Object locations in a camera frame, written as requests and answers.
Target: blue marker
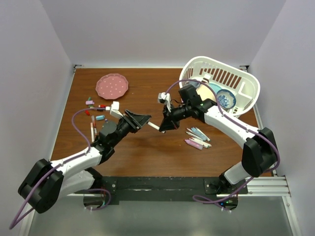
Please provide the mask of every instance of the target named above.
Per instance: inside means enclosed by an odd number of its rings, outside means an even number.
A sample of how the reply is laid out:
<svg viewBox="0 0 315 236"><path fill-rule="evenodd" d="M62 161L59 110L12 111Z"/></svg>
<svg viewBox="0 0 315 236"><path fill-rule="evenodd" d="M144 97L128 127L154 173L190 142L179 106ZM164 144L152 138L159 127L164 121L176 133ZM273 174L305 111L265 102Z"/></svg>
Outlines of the blue marker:
<svg viewBox="0 0 315 236"><path fill-rule="evenodd" d="M101 115L101 116L97 116L95 117L96 120L103 120L105 119L105 116L104 115Z"/></svg>
<svg viewBox="0 0 315 236"><path fill-rule="evenodd" d="M199 137L202 139L202 141L206 141L206 140L207 140L207 136L205 136L204 134L202 134L201 132L199 132L196 128L192 127L191 130L192 130L192 132L193 132L195 135L199 136Z"/></svg>

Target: pen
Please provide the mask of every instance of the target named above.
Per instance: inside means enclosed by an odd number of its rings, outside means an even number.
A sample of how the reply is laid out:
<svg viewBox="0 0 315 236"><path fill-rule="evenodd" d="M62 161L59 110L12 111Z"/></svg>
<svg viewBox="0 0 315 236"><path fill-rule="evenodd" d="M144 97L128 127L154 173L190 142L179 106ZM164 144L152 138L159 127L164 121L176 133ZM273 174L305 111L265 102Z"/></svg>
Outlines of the pen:
<svg viewBox="0 0 315 236"><path fill-rule="evenodd" d="M93 124L93 128L94 128L94 135L96 136L97 135L97 130L96 130L95 118L94 118L94 116L91 116L91 118L92 118L92 124Z"/></svg>
<svg viewBox="0 0 315 236"><path fill-rule="evenodd" d="M199 139L199 140L202 140L199 136L197 136L197 135L195 135L195 134L193 134L193 133L190 133L190 132L186 132L188 135L190 135L190 136L192 136L192 137L195 137L195 138L197 138L197 139Z"/></svg>
<svg viewBox="0 0 315 236"><path fill-rule="evenodd" d="M94 128L93 128L93 123L91 122L91 140L94 142Z"/></svg>

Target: white laundry basket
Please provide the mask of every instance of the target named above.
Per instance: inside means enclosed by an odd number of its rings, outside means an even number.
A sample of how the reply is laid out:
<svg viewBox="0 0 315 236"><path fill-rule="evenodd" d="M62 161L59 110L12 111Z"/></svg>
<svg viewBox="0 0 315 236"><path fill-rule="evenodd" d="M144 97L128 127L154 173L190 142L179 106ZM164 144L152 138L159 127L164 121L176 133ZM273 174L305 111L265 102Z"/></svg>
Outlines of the white laundry basket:
<svg viewBox="0 0 315 236"><path fill-rule="evenodd" d="M208 57L191 59L179 77L179 80L184 79L213 83L230 90L236 98L236 105L227 112L237 118L254 106L260 92L260 84L255 76ZM180 88L186 83L180 82Z"/></svg>

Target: pink plate with white dots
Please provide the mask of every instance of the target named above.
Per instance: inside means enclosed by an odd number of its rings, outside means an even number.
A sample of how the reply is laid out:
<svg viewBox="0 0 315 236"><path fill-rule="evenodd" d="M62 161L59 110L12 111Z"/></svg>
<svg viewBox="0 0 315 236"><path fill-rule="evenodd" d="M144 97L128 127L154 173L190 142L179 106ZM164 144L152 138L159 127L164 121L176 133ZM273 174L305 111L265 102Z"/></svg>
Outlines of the pink plate with white dots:
<svg viewBox="0 0 315 236"><path fill-rule="evenodd" d="M128 81L120 74L108 74L96 84L97 94L104 99L117 99L128 90Z"/></svg>

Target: purple marker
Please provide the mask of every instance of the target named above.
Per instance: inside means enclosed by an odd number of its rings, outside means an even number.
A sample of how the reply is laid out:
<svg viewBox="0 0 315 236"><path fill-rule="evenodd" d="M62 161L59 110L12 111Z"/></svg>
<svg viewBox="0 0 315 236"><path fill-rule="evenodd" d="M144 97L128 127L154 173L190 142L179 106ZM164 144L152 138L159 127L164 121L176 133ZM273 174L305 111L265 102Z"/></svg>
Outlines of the purple marker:
<svg viewBox="0 0 315 236"><path fill-rule="evenodd" d="M85 104L86 105L94 105L94 102L92 100L91 101L86 101Z"/></svg>

